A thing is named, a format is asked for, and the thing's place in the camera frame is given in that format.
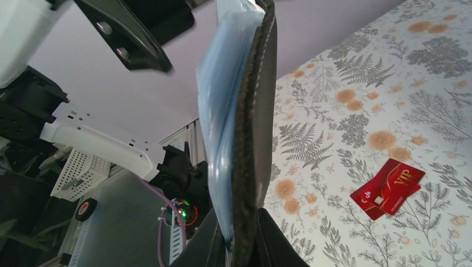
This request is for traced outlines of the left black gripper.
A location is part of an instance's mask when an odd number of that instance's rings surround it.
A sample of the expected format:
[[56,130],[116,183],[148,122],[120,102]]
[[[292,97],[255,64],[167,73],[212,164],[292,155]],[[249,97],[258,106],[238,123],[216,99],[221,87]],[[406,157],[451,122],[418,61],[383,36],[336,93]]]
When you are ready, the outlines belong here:
[[173,69],[161,46],[192,28],[182,0],[76,1],[87,19],[130,71]]

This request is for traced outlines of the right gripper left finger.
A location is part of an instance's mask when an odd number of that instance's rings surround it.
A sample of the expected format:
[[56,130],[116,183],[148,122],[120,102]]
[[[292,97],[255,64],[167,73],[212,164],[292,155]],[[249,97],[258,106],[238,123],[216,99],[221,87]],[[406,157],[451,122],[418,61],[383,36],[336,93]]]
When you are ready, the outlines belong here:
[[225,267],[225,243],[214,210],[210,210],[171,267]]

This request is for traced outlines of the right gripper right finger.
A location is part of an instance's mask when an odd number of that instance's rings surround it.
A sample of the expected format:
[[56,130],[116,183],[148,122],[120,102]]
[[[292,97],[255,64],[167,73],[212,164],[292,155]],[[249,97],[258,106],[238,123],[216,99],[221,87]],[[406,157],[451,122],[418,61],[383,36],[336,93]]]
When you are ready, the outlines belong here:
[[262,266],[308,266],[266,209],[258,209],[258,220],[258,252]]

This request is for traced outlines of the dark red card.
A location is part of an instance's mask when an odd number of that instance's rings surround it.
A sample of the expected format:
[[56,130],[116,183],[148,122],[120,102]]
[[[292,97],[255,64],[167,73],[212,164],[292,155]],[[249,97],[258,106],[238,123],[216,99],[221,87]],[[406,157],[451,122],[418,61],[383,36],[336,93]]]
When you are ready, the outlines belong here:
[[395,215],[407,198],[420,189],[418,184],[368,183],[350,197],[372,220],[377,220],[384,214]]

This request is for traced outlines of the black leather card holder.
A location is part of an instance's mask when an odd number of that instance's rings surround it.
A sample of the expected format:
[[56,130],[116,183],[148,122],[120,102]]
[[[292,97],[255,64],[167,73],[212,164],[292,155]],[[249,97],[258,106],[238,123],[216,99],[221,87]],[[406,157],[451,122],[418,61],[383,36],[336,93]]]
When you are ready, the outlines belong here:
[[262,266],[258,209],[268,190],[277,74],[273,1],[217,1],[217,30],[196,70],[212,210],[225,266]]

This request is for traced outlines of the red VIP card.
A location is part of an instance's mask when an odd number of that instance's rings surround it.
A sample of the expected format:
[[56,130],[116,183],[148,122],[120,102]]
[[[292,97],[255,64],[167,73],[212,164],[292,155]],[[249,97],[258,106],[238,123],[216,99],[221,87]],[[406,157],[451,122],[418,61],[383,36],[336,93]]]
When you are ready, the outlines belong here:
[[419,187],[425,171],[388,159],[368,182],[364,199],[383,212],[395,215],[406,199]]

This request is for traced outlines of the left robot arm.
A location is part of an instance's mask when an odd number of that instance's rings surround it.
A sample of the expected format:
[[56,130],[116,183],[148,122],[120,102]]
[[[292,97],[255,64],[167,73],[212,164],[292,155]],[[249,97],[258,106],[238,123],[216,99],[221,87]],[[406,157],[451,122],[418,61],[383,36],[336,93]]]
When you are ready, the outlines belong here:
[[178,199],[193,215],[175,209],[183,232],[204,218],[197,200],[208,196],[193,176],[188,150],[152,144],[99,122],[72,103],[61,88],[28,65],[37,47],[62,16],[68,1],[1,2],[1,136],[42,140],[76,148],[117,164],[141,178],[181,186]]

